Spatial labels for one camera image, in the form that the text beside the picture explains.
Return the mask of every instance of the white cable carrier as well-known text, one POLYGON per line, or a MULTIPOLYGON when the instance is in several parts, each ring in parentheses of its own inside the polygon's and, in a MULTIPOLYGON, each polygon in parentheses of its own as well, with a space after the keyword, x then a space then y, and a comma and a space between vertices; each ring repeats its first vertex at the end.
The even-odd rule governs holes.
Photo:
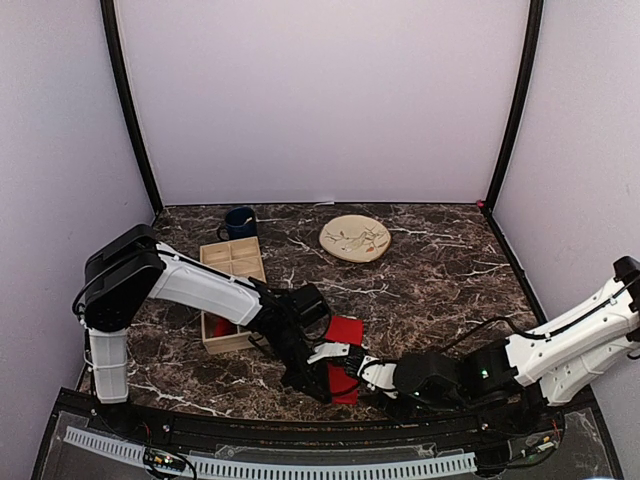
MULTIPOLYGON (((67 427, 64 441, 84 450, 122 463, 144 468, 144 447, 98 433, 67 427)), ((440 458, 371 465, 276 465, 245 463, 189 455, 198 478, 209 480, 421 480, 442 478, 477 470, 475 454, 464 453, 440 458)), ((158 471, 175 472, 156 467, 158 471)), ((191 478, 187 468, 181 477, 191 478)))

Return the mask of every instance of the mug handle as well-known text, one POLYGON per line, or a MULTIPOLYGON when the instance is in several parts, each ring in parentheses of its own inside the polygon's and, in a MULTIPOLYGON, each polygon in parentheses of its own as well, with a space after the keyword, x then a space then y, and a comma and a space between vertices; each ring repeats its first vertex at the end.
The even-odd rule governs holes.
POLYGON ((227 229, 225 228, 225 225, 222 224, 218 227, 218 230, 216 231, 216 234, 218 235, 218 238, 220 239, 220 241, 222 242, 228 242, 229 241, 229 232, 227 232, 227 238, 224 238, 222 236, 222 232, 225 232, 227 229))

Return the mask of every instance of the black metal pole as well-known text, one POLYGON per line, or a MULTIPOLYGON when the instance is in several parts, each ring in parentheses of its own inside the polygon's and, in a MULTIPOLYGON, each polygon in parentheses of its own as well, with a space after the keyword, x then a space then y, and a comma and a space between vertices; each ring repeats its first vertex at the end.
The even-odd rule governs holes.
POLYGON ((538 36, 540 33, 540 23, 542 21, 542 7, 544 0, 531 0, 529 4, 529 19, 527 21, 527 31, 524 36, 524 45, 522 47, 522 58, 520 59, 520 70, 518 71, 518 79, 516 80, 516 89, 511 102, 511 111, 507 120, 507 128, 502 139, 502 146, 498 154, 496 168, 493 171, 491 185, 487 192, 487 198, 484 205, 489 210, 493 210, 498 201, 504 177, 507 174, 509 160, 513 152, 513 146, 516 143, 522 112, 529 90, 529 81, 531 80, 531 72, 533 71, 533 61, 536 56, 536 47, 538 45, 538 36))
POLYGON ((122 113, 124 114, 125 123, 127 124, 127 130, 129 131, 133 153, 136 156, 140 175, 142 175, 142 181, 147 190, 153 211, 158 215, 163 209, 162 199, 160 198, 158 185, 153 177, 151 163, 149 162, 147 149, 142 139, 136 110, 133 106, 133 97, 131 95, 131 88, 129 87, 129 79, 127 78, 124 56, 122 54, 120 34, 118 33, 115 5, 113 0, 100 0, 100 5, 102 7, 102 22, 104 23, 104 33, 107 38, 107 46, 109 47, 113 77, 116 81, 120 105, 122 107, 122 113))
POLYGON ((491 231, 493 232, 493 235, 496 237, 496 240, 498 241, 500 248, 502 249, 504 255, 507 257, 507 260, 509 261, 509 265, 511 265, 511 269, 513 270, 513 273, 515 274, 516 279, 520 284, 520 288, 522 288, 524 296, 527 298, 527 301, 529 302, 529 306, 531 307, 531 311, 533 312, 533 315, 536 317, 536 320, 538 320, 538 323, 540 325, 542 325, 543 323, 547 323, 547 316, 542 310, 542 306, 538 301, 538 297, 536 297, 536 294, 533 292, 533 288, 529 283, 529 279, 527 278, 527 275, 525 274, 524 269, 520 265, 520 262, 518 262, 518 258, 513 253, 513 250, 511 250, 511 246, 507 242, 507 239, 505 238, 504 233, 502 233, 500 226, 496 222, 495 218, 493 218, 493 213, 486 206, 484 205, 479 205, 479 206, 480 206, 480 211, 482 212, 485 219, 487 220, 487 223, 489 224, 489 228, 491 228, 491 231))

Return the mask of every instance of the blue mug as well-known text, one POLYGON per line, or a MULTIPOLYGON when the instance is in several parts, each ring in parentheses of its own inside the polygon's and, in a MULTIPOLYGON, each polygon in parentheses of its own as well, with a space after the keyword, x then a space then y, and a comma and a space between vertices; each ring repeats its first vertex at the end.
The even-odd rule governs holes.
POLYGON ((224 216, 224 224, 218 227, 220 240, 238 240, 240 238, 257 237, 258 222, 256 212, 249 207, 238 207, 229 210, 224 216), (229 238, 224 238, 222 233, 227 231, 229 238))

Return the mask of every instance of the red cloth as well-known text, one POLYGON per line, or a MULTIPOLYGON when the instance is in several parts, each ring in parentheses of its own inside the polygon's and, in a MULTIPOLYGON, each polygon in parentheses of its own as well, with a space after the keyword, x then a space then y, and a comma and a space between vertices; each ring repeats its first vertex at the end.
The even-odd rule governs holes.
MULTIPOLYGON (((346 392, 347 390, 355 387, 358 381, 355 378, 351 378, 344 372, 344 368, 336 367, 335 365, 328 365, 329 368, 329 388, 331 393, 336 394, 340 392, 346 392)), ((358 389, 346 395, 340 395, 333 397, 331 400, 333 403, 355 405, 358 402, 358 389)))
POLYGON ((362 323, 362 320, 334 316, 331 318, 329 331, 324 338, 330 342, 362 345, 363 336, 364 324, 362 323))
MULTIPOLYGON (((350 345, 361 345, 364 335, 364 324, 362 320, 353 320, 345 317, 332 317, 329 330, 325 339, 330 342, 348 343, 350 345)), ((340 393, 354 387, 358 381, 348 376, 344 368, 335 365, 328 365, 329 368, 329 389, 332 393, 340 393)), ((358 390, 347 395, 333 397, 333 403, 355 405, 358 401, 358 390)))
POLYGON ((216 322, 216 326, 213 329, 214 337, 224 337, 226 335, 238 333, 236 326, 226 318, 216 316, 216 319, 218 321, 216 322))

